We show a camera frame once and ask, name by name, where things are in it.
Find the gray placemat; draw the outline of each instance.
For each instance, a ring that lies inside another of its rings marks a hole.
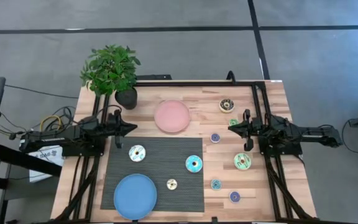
[[[140,138],[125,137],[124,147],[117,149],[112,142],[101,209],[115,209],[114,191],[120,180],[129,174],[144,174],[153,180],[157,188],[156,211],[204,212],[203,169],[191,173],[185,161],[191,155],[203,158],[201,138]],[[129,149],[134,145],[146,148],[143,161],[132,162]],[[167,180],[175,179],[178,187],[167,188]]]

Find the wooden tabletop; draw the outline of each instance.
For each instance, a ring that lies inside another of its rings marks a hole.
[[[272,114],[291,120],[283,83],[266,81],[266,87]],[[274,220],[265,162],[259,154],[257,140],[254,139],[253,150],[247,152],[252,159],[250,169],[237,170],[233,158],[237,153],[244,152],[244,139],[227,130],[230,119],[236,118],[242,121],[245,109],[251,110],[252,117],[256,116],[251,87],[138,87],[136,90],[137,107],[133,110],[122,110],[124,121],[138,125],[138,128],[127,136],[203,138],[205,212],[158,211],[150,213],[141,220],[142,222],[210,222],[211,217],[217,217],[222,222]],[[261,96],[259,93],[260,102],[263,103]],[[225,114],[219,110],[218,104],[223,98],[234,101],[235,109],[232,113]],[[93,92],[86,88],[81,89],[75,121],[92,114],[94,99]],[[154,110],[165,100],[181,100],[190,110],[190,125],[178,134],[165,134],[154,123]],[[102,104],[103,99],[100,101],[99,108],[103,107]],[[116,104],[114,97],[110,98],[110,104]],[[209,140],[213,133],[221,136],[218,144]],[[130,220],[120,217],[116,210],[100,209],[110,143],[111,138],[107,140],[104,156],[99,163],[91,221],[129,222]],[[51,218],[58,216],[68,204],[77,159],[77,157],[69,157],[64,162]],[[289,191],[307,213],[315,216],[303,164],[295,156],[282,156],[282,161]],[[91,169],[92,163],[89,163],[88,170]],[[78,168],[76,185],[80,179],[81,165],[82,162]],[[210,187],[212,179],[220,179],[223,188],[219,191],[212,190]],[[229,200],[228,195],[233,190],[238,191],[242,197],[239,203],[231,203]],[[277,192],[281,213],[285,217],[282,195],[278,189]],[[85,216],[87,198],[88,191],[83,197],[80,218]]]

